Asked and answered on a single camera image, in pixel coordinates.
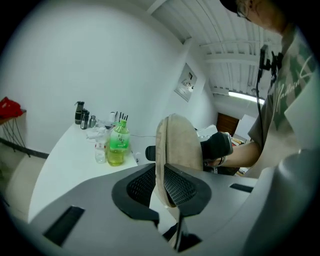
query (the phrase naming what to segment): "green bottle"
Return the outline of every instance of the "green bottle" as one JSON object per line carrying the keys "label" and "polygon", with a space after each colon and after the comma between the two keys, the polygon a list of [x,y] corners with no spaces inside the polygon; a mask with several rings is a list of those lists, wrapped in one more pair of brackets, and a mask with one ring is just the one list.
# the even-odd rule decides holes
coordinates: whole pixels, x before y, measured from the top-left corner
{"label": "green bottle", "polygon": [[111,166],[119,166],[125,160],[130,140],[130,133],[126,125],[127,121],[121,120],[111,132],[107,151],[107,160]]}

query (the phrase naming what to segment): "black slot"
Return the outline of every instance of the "black slot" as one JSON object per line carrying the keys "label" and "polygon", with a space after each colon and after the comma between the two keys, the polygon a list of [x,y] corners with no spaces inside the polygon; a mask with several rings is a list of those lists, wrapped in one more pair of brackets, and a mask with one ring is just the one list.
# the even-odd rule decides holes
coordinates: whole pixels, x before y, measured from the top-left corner
{"label": "black slot", "polygon": [[61,246],[84,212],[80,207],[70,206],[43,235]]}
{"label": "black slot", "polygon": [[254,189],[252,186],[246,186],[246,185],[240,185],[240,184],[232,184],[230,188],[235,189],[235,190],[240,190],[244,192],[251,193],[251,191]]}

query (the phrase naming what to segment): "ceiling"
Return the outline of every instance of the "ceiling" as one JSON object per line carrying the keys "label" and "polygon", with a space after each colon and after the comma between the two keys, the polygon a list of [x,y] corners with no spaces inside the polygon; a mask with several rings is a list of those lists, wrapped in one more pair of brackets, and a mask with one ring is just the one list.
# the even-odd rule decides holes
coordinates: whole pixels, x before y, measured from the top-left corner
{"label": "ceiling", "polygon": [[[281,50],[281,37],[239,18],[220,0],[128,0],[167,27],[182,43],[193,38],[205,53],[209,86],[215,94],[237,91],[255,96],[260,48],[267,44],[269,56]],[[267,96],[270,72],[260,84]]]}

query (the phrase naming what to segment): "wooden door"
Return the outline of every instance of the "wooden door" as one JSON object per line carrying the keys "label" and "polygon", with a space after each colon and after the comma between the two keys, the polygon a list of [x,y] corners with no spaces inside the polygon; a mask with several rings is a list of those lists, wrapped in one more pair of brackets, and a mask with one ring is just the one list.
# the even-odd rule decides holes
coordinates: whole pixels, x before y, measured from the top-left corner
{"label": "wooden door", "polygon": [[226,114],[218,113],[216,129],[218,130],[218,132],[228,132],[231,136],[233,136],[236,132],[238,123],[239,119]]}

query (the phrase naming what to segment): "gray t-shirt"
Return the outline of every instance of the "gray t-shirt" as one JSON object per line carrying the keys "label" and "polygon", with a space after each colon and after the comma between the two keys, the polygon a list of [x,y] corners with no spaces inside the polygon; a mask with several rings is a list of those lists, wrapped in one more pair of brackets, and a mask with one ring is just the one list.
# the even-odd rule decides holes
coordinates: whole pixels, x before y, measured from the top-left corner
{"label": "gray t-shirt", "polygon": [[[295,134],[284,113],[310,80],[316,69],[316,59],[294,26],[282,38],[282,54],[282,68],[261,108],[264,148],[246,177],[258,178],[263,169],[274,167],[299,151]],[[259,117],[248,135],[261,146]]]}

